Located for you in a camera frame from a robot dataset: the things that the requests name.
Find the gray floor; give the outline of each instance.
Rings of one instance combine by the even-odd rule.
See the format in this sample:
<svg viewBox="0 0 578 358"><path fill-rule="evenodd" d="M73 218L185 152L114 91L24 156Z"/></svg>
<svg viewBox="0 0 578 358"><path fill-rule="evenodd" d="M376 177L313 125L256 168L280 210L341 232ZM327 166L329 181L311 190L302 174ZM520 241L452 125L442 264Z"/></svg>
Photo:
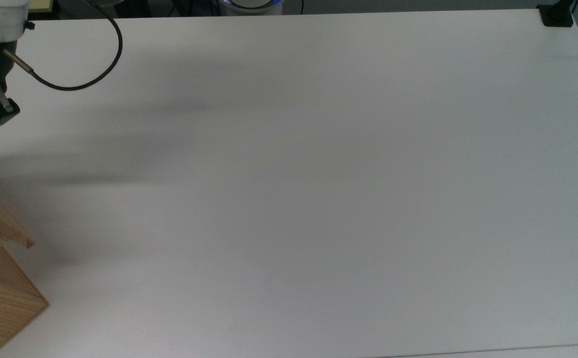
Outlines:
<svg viewBox="0 0 578 358"><path fill-rule="evenodd" d="M58 0L65 18L96 18L98 14L80 0ZM148 0L153 16L166 16L173 0ZM188 4L189 0L179 0ZM211 16L209 2L193 0L193 16ZM305 14L319 13L366 13L392 11L444 11L466 9L534 9L538 4L553 4L556 0L304 0ZM300 0L286 0L285 14L300 13ZM574 13L578 24L578 8Z"/></svg>

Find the black bracket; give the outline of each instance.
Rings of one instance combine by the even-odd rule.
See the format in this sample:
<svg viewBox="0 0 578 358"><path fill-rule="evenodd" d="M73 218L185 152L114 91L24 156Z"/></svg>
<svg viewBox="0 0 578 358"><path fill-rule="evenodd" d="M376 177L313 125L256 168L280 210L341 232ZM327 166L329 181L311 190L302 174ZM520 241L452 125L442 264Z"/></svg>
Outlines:
<svg viewBox="0 0 578 358"><path fill-rule="evenodd" d="M572 27L574 20L570 12L574 0L560 0L554 5L537 5L541 21L547 27Z"/></svg>

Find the black cable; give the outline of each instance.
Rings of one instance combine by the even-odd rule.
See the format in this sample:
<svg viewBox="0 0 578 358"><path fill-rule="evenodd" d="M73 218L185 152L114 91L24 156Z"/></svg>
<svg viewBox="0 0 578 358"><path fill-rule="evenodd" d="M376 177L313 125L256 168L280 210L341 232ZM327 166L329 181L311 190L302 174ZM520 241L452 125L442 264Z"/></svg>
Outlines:
<svg viewBox="0 0 578 358"><path fill-rule="evenodd" d="M35 71L32 68L28 68L25 70L30 73L30 75L32 75L33 78L35 78L35 80L41 82L42 84L44 84L45 86L48 86L49 88L55 89L55 90L81 90L84 88L89 88L90 86L92 86L93 84L96 84L97 82L101 81L105 76L107 76L108 73L110 73L110 71L112 71L112 68L114 68L114 66L116 66L116 63L119 62L119 58L121 57L121 52L123 52L123 36L121 36L121 29L119 29L119 25L116 24L116 21L114 21L113 18L111 18L109 16L109 14L105 13L101 7L96 4L95 2L93 2L92 0L84 0L84 2L86 2L88 5L94 7L94 9L96 9L98 12L100 12L105 18L107 18L107 20L112 23L112 26L114 26L114 30L116 31L116 36L118 37L118 41L119 41L119 48L116 51L116 56L114 57L114 60L112 60L112 63L110 64L110 66L108 66L107 69L105 69L105 71L103 71L102 74L100 74L98 77L96 77L96 79L87 82L86 84L82 84L80 86L74 86L74 87L70 87L70 88L66 88L64 86L57 86L55 84L51 84L50 82L42 79L41 77L39 77L38 74L35 73Z"/></svg>

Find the white table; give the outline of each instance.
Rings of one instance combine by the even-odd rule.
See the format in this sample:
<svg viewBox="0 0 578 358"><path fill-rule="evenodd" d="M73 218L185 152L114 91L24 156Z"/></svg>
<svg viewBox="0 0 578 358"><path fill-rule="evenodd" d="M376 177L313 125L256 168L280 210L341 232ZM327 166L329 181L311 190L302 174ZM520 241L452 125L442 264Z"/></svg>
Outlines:
<svg viewBox="0 0 578 358"><path fill-rule="evenodd" d="M578 344L578 30L536 10L120 21L94 88L20 70L0 357L368 358ZM105 21L40 22L59 84Z"/></svg>
<svg viewBox="0 0 578 358"><path fill-rule="evenodd" d="M578 346L419 356L419 358L578 358Z"/></svg>

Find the table surface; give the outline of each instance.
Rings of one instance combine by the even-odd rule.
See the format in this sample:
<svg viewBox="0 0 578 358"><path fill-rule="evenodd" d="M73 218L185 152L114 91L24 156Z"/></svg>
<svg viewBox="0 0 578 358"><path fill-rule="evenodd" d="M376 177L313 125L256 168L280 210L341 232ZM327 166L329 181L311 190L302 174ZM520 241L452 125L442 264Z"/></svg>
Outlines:
<svg viewBox="0 0 578 358"><path fill-rule="evenodd" d="M578 29L537 10L120 21L21 70L0 357L369 358L578 344ZM18 53L74 85L103 20Z"/></svg>
<svg viewBox="0 0 578 358"><path fill-rule="evenodd" d="M578 346L515 349L509 351L452 353L420 358L578 358Z"/></svg>

